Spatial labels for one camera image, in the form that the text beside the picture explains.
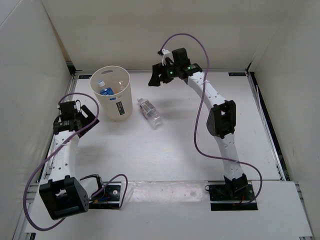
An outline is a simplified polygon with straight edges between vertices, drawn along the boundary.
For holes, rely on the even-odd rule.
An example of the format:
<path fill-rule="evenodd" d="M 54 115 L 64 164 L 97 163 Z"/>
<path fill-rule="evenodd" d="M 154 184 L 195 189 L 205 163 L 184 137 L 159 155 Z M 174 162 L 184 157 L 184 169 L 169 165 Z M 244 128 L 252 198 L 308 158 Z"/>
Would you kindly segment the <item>blue label plastic bottle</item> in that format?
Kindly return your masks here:
<path fill-rule="evenodd" d="M 114 95 L 114 91 L 111 87 L 108 87 L 103 80 L 98 82 L 99 86 L 99 94 L 102 96 L 112 96 Z"/>

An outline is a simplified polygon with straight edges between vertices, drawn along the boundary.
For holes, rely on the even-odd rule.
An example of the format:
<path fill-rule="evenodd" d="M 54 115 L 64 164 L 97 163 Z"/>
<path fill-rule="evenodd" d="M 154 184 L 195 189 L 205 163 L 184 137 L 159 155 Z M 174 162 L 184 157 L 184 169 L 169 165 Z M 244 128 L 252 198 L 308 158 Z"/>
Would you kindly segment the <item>clear bottle blue cap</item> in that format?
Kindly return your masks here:
<path fill-rule="evenodd" d="M 119 81 L 117 83 L 117 90 L 119 92 L 123 91 L 127 87 L 128 83 L 126 81 Z"/>

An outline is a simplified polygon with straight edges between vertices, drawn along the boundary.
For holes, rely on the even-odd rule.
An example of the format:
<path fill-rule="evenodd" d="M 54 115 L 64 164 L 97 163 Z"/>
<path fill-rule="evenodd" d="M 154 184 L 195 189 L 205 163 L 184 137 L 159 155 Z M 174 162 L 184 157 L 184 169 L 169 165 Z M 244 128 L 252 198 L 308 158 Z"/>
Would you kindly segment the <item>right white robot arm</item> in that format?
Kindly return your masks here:
<path fill-rule="evenodd" d="M 222 188 L 217 188 L 216 192 L 230 200 L 243 198 L 249 184 L 239 163 L 235 145 L 236 103 L 226 100 L 215 90 L 202 68 L 196 63 L 191 63 L 185 48 L 172 52 L 161 49 L 158 54 L 162 59 L 160 63 L 152 66 L 152 76 L 148 85 L 159 87 L 161 83 L 167 84 L 174 78 L 179 78 L 202 98 L 202 103 L 209 111 L 206 128 L 218 144 L 219 159 L 223 161 L 225 184 Z"/>

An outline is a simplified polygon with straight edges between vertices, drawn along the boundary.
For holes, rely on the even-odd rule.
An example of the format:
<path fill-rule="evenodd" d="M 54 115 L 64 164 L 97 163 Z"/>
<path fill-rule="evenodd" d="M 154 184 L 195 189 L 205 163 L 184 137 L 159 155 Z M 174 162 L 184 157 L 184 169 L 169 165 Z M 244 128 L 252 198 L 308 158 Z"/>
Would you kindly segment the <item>clear bottle red white label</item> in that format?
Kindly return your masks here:
<path fill-rule="evenodd" d="M 151 127 L 155 130 L 162 124 L 162 118 L 155 106 L 144 98 L 137 99 L 139 109 Z"/>

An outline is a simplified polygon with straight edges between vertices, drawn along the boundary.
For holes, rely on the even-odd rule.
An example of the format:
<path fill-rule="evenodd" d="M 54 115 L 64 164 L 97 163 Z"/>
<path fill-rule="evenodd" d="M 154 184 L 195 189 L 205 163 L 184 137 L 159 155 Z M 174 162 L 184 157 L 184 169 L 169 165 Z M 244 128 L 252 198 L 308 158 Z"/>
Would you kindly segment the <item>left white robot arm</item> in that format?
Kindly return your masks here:
<path fill-rule="evenodd" d="M 73 133 L 89 125 L 94 114 L 82 105 L 77 109 L 76 101 L 59 104 L 60 115 L 53 123 L 53 142 L 56 150 L 62 149 L 52 158 L 52 170 L 48 182 L 41 184 L 39 195 L 52 220 L 59 220 L 69 216 L 86 213 L 90 208 L 90 200 L 100 200 L 105 195 L 102 178 L 92 174 L 82 179 L 95 179 L 90 185 L 83 187 L 75 174 L 76 151 L 79 140 L 93 126 L 75 135 L 69 142 L 64 141 Z"/>

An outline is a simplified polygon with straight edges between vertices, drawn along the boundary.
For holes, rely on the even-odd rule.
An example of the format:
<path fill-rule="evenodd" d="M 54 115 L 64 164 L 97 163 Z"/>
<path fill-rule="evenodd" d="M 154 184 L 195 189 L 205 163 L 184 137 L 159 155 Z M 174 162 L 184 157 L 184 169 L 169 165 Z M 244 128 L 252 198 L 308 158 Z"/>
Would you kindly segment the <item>orange plastic bottle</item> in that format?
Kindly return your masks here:
<path fill-rule="evenodd" d="M 126 88 L 125 86 L 120 84 L 116 84 L 111 87 L 114 95 L 121 93 L 125 88 Z"/>

